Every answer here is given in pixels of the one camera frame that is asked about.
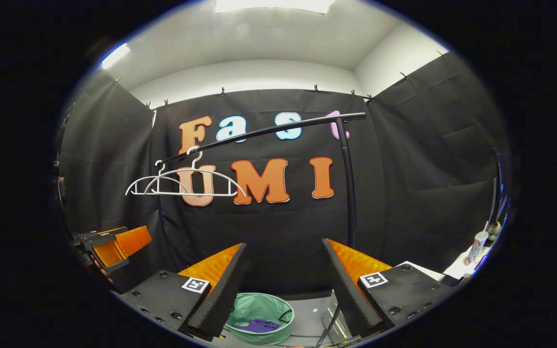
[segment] purple cloth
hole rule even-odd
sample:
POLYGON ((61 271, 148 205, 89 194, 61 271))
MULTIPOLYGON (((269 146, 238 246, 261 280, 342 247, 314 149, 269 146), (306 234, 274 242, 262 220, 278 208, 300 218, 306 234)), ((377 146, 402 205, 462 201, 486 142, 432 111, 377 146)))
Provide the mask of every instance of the purple cloth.
POLYGON ((248 326, 236 326, 235 328, 250 331, 252 333, 269 333, 270 331, 280 328, 280 325, 273 321, 255 318, 249 322, 248 326))

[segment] light blue letter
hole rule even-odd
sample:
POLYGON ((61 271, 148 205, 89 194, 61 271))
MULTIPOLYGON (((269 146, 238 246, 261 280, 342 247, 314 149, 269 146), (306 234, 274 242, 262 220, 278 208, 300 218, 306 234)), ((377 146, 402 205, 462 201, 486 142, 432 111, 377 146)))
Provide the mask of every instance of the light blue letter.
MULTIPOLYGON (((295 112, 281 112, 274 117, 274 124, 277 126, 285 125, 285 123, 292 123, 302 121, 302 117, 295 112)), ((292 130, 281 130, 276 132, 279 139, 296 139, 302 134, 302 128, 293 128, 292 130)))
POLYGON ((219 122, 220 130, 216 133, 216 140, 221 141, 229 137, 239 136, 246 133, 246 120, 242 116, 230 116, 219 122))

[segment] white ceiling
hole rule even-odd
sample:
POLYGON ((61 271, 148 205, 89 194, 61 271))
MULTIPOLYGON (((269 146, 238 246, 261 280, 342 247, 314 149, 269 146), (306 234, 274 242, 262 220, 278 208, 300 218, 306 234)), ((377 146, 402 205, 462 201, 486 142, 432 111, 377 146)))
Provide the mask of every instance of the white ceiling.
POLYGON ((214 13, 215 0, 177 8, 128 40, 109 68, 132 89, 184 69, 248 59, 313 62, 350 71, 400 20, 362 0, 335 0, 327 14, 290 9, 214 13))

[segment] fluorescent light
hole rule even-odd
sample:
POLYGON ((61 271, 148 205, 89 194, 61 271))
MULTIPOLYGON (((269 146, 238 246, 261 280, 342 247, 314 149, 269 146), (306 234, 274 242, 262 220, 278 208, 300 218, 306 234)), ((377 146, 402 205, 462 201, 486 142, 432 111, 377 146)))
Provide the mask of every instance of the fluorescent light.
POLYGON ((216 13, 241 9, 296 9, 326 14, 334 0, 216 0, 216 13))
POLYGON ((126 53, 130 52, 130 48, 124 42, 121 46, 117 47, 115 51, 111 52, 110 55, 106 56, 106 58, 102 59, 102 68, 108 69, 110 66, 115 64, 120 58, 124 57, 126 53))

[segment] green basket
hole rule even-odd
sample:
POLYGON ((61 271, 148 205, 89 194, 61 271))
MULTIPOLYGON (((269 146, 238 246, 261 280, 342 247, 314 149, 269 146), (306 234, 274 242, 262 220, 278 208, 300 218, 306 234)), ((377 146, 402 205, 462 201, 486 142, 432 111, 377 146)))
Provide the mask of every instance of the green basket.
POLYGON ((278 297, 256 292, 239 293, 226 326, 240 341, 258 346, 272 346, 285 341, 292 334, 293 317, 292 306, 278 297), (276 322, 280 324, 280 328, 269 333, 252 333, 235 328, 247 326, 255 318, 276 322))

